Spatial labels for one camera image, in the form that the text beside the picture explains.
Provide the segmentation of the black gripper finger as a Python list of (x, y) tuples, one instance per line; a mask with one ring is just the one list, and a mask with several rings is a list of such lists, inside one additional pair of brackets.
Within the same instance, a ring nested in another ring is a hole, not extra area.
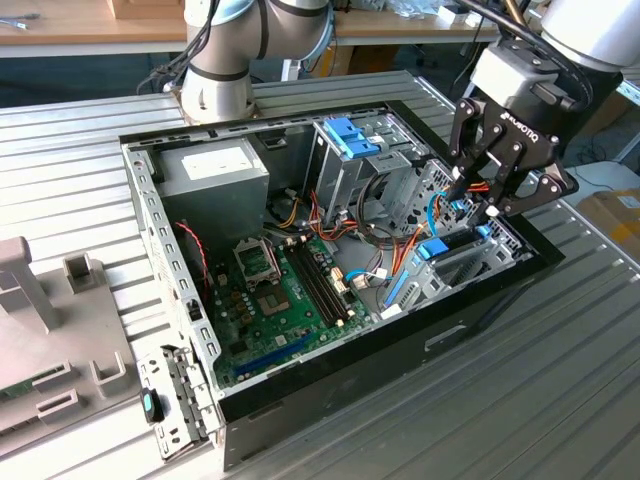
[(511, 113), (493, 101), (465, 98), (454, 115), (449, 142), (452, 183), (447, 198), (458, 200), (491, 159), (499, 162), (487, 201), (515, 201), (521, 184), (521, 134)]
[[(535, 190), (529, 195), (519, 196), (518, 189), (534, 170), (542, 172)], [(524, 213), (578, 189), (575, 179), (561, 165), (557, 145), (534, 147), (513, 143), (503, 154), (494, 182), (469, 224), (478, 226), (500, 215)]]

